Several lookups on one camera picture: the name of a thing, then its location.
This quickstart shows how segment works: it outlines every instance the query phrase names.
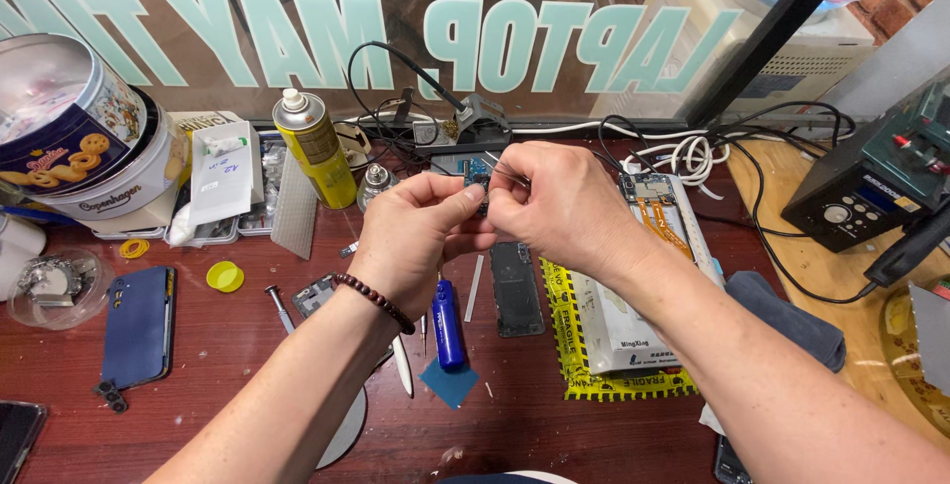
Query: glass window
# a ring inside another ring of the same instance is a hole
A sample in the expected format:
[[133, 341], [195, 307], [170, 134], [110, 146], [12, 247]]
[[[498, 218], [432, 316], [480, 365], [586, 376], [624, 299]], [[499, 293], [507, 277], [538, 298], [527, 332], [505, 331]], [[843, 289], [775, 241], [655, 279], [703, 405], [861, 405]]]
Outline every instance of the glass window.
[[[731, 108], [814, 100], [929, 0], [829, 0]], [[683, 119], [774, 0], [0, 0], [0, 36], [83, 38], [170, 110], [269, 119], [280, 89], [308, 89], [338, 117], [353, 49], [385, 41], [459, 98], [512, 119], [608, 113]], [[371, 106], [406, 86], [451, 108], [380, 48], [352, 77]]]

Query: precision screwdriver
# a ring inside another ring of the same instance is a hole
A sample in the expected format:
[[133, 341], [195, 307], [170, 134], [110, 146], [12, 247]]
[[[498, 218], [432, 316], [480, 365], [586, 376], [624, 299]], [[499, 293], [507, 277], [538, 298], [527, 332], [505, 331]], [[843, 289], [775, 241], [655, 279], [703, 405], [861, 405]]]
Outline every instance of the precision screwdriver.
[[458, 316], [455, 315], [452, 282], [442, 279], [441, 270], [432, 298], [432, 326], [435, 328], [435, 346], [439, 351], [439, 367], [452, 369], [465, 363], [466, 354], [459, 334]]
[[419, 337], [422, 340], [422, 357], [425, 358], [426, 357], [426, 333], [428, 332], [428, 316], [426, 314], [422, 314], [422, 317], [419, 320], [419, 322], [421, 324], [419, 326], [420, 328]]

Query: yellow spray can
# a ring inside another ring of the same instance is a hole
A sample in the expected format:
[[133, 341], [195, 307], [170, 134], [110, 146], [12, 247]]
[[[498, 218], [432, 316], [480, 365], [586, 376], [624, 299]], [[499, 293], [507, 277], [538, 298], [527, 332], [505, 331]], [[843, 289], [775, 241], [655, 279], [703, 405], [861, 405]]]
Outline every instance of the yellow spray can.
[[284, 89], [283, 99], [274, 105], [274, 124], [323, 205], [342, 209], [356, 200], [356, 181], [322, 100]]

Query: left hand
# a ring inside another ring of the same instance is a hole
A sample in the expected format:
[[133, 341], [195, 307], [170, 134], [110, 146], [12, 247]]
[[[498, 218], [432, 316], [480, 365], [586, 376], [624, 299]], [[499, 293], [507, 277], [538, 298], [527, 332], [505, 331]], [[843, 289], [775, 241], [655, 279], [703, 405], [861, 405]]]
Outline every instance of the left hand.
[[419, 319], [432, 303], [437, 265], [498, 239], [487, 219], [472, 219], [483, 199], [481, 186], [463, 188], [457, 176], [399, 182], [367, 206], [349, 273]]

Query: cookie tin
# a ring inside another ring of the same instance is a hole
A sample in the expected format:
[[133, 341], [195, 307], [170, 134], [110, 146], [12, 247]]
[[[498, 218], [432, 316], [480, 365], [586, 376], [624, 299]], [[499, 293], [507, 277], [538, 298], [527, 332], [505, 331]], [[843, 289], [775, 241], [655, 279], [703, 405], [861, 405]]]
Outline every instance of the cookie tin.
[[31, 198], [78, 221], [104, 221], [147, 205], [177, 182], [191, 154], [188, 138], [164, 109], [144, 93], [142, 97], [148, 109], [146, 130], [155, 134], [138, 157], [95, 186]]
[[0, 41], [0, 181], [29, 195], [95, 185], [143, 140], [142, 97], [86, 44]]

